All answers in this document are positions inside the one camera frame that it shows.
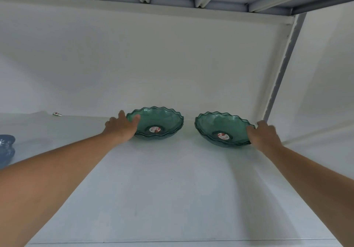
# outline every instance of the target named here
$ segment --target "hand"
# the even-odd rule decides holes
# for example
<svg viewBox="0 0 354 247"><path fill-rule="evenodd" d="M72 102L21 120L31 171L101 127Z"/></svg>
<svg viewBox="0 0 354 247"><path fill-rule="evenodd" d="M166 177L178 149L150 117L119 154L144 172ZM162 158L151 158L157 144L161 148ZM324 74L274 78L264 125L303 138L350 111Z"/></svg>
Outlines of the hand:
<svg viewBox="0 0 354 247"><path fill-rule="evenodd" d="M106 122L106 128L102 132L103 135L113 135L116 144L126 142L134 136L140 121L140 115L136 115L131 122L126 118L125 113L121 110L118 118L111 117Z"/></svg>
<svg viewBox="0 0 354 247"><path fill-rule="evenodd" d="M246 130L250 142L259 151L263 152L267 147L282 146L274 126L268 126L264 120L257 122L257 124L257 129L248 126Z"/></svg>

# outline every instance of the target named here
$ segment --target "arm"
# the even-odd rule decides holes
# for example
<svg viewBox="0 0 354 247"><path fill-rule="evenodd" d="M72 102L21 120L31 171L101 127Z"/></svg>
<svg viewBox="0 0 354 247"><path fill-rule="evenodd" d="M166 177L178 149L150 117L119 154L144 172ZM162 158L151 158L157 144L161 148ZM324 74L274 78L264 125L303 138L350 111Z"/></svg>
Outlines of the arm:
<svg viewBox="0 0 354 247"><path fill-rule="evenodd" d="M354 181L282 146L265 121L247 127L252 144L268 157L337 240L354 244Z"/></svg>
<svg viewBox="0 0 354 247"><path fill-rule="evenodd" d="M139 120L120 111L99 135L0 170L0 246L24 246L100 160L134 135Z"/></svg>

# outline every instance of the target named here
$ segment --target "forearm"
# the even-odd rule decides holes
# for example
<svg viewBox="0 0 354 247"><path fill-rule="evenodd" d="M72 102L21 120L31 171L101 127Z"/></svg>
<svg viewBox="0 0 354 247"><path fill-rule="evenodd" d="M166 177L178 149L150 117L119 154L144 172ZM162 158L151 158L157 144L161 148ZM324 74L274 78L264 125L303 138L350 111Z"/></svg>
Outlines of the forearm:
<svg viewBox="0 0 354 247"><path fill-rule="evenodd" d="M283 146L263 153L344 247L354 242L354 181Z"/></svg>
<svg viewBox="0 0 354 247"><path fill-rule="evenodd" d="M2 245L24 246L115 145L111 135L97 135L1 170Z"/></svg>

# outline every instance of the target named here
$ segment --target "red label sticker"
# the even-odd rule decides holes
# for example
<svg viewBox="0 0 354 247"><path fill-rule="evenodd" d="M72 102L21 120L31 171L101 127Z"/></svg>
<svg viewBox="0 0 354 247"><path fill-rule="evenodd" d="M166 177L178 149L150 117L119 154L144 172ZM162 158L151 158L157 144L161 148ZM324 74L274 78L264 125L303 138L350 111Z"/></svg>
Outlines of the red label sticker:
<svg viewBox="0 0 354 247"><path fill-rule="evenodd" d="M152 133L157 133L161 130L161 128L157 127L157 126L153 126L152 128L149 129L150 132Z"/></svg>
<svg viewBox="0 0 354 247"><path fill-rule="evenodd" d="M226 133L219 133L218 137L222 140L228 140L230 138Z"/></svg>

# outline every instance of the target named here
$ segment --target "green glass bowl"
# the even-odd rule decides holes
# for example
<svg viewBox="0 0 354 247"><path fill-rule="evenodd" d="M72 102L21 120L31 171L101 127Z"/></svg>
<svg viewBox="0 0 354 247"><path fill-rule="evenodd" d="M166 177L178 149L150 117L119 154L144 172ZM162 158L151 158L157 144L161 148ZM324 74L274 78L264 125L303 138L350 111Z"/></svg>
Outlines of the green glass bowl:
<svg viewBox="0 0 354 247"><path fill-rule="evenodd" d="M222 147L238 147L251 144L246 127L254 125L237 115L206 112L195 118L195 128L212 144Z"/></svg>
<svg viewBox="0 0 354 247"><path fill-rule="evenodd" d="M141 116L135 137L144 140L163 140L171 137L183 127L184 117L180 112L166 107L144 107L127 114L132 121L134 116Z"/></svg>

